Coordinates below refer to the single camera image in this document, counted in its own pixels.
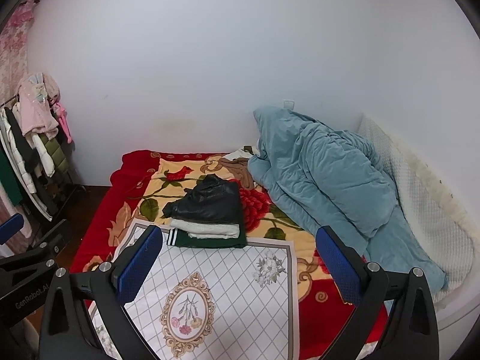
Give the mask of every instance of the white flower print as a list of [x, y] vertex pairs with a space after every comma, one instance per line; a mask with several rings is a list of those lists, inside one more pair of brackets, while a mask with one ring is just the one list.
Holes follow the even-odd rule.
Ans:
[[258, 259], [257, 271], [253, 274], [253, 279], [260, 285], [269, 286], [276, 283], [282, 272], [286, 272], [283, 267], [283, 261], [275, 256], [271, 250], [268, 250], [264, 258]]

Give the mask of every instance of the folded clothes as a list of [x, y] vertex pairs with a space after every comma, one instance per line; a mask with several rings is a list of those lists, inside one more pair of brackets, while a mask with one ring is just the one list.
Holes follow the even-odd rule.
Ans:
[[186, 231], [178, 228], [170, 230], [166, 244], [179, 248], [244, 248], [247, 246], [247, 235], [244, 225], [240, 225], [240, 234], [237, 238], [192, 238]]
[[233, 224], [211, 224], [188, 222], [181, 219], [172, 219], [170, 226], [179, 228], [188, 233], [191, 238], [238, 238], [240, 226]]
[[170, 225], [176, 227], [170, 230], [167, 245], [213, 249], [247, 245], [237, 183], [207, 175], [186, 192], [163, 208], [165, 217], [172, 218]]

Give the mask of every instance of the green cloth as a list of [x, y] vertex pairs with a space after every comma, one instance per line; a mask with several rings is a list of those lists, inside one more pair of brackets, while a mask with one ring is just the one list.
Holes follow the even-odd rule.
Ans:
[[186, 231], [180, 229], [170, 230], [166, 244], [178, 246], [180, 248], [205, 248], [205, 249], [224, 249], [224, 248], [243, 248], [247, 246], [247, 235], [245, 226], [240, 224], [240, 235], [238, 238], [192, 238]]
[[18, 205], [22, 201], [22, 193], [18, 187], [17, 178], [13, 169], [10, 166], [10, 162], [3, 151], [3, 147], [0, 145], [0, 182], [3, 189], [7, 193], [11, 204]]
[[52, 157], [55, 169], [60, 173], [66, 173], [69, 165], [56, 138], [49, 140], [45, 134], [38, 135], [45, 145], [46, 152]]

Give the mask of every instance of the blue gripper pad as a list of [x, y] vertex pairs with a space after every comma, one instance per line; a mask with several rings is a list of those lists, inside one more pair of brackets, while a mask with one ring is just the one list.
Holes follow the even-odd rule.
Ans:
[[356, 271], [322, 227], [317, 231], [315, 242], [318, 254], [332, 275], [343, 300], [358, 307], [362, 300], [362, 292], [361, 281]]
[[141, 237], [133, 244], [125, 248], [117, 261], [121, 264], [116, 268], [123, 268], [121, 257], [125, 256], [129, 261], [125, 261], [125, 268], [116, 278], [117, 300], [121, 305], [133, 302], [140, 290], [148, 272], [162, 250], [163, 235], [158, 226], [150, 225], [147, 227]]
[[23, 216], [15, 214], [0, 225], [0, 245], [6, 243], [11, 236], [23, 228]]

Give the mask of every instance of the wooden floor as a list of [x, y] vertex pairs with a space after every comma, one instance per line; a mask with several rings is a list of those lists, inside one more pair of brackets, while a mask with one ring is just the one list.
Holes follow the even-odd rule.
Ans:
[[[73, 238], [57, 256], [58, 266], [70, 268], [82, 238], [108, 190], [109, 187], [90, 186], [86, 187], [86, 191], [78, 188], [65, 205], [59, 219], [66, 219], [70, 222]], [[38, 309], [28, 317], [37, 331], [40, 329], [41, 318], [42, 309]]]

